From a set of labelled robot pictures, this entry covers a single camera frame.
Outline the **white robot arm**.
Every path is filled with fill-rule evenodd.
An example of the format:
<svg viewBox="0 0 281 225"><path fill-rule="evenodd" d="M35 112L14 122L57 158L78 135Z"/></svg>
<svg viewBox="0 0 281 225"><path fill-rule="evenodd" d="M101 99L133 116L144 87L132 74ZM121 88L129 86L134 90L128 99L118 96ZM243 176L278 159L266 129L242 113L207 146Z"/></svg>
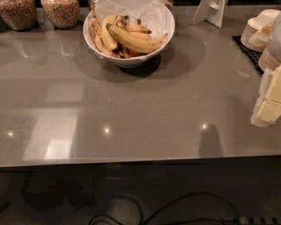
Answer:
<svg viewBox="0 0 281 225"><path fill-rule="evenodd" d="M269 40L259 59L259 67L263 75L250 122L266 128L281 117L281 11L274 20Z"/></svg>

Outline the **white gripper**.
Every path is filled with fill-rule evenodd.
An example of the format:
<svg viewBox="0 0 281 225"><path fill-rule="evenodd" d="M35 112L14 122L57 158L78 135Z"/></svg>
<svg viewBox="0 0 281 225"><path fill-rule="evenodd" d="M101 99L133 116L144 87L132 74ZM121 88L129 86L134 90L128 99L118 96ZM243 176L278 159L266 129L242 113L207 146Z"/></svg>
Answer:
<svg viewBox="0 0 281 225"><path fill-rule="evenodd" d="M275 71L266 68L261 76L259 97L256 100L250 122L256 127L266 128L270 123L275 123L280 117L281 65Z"/></svg>

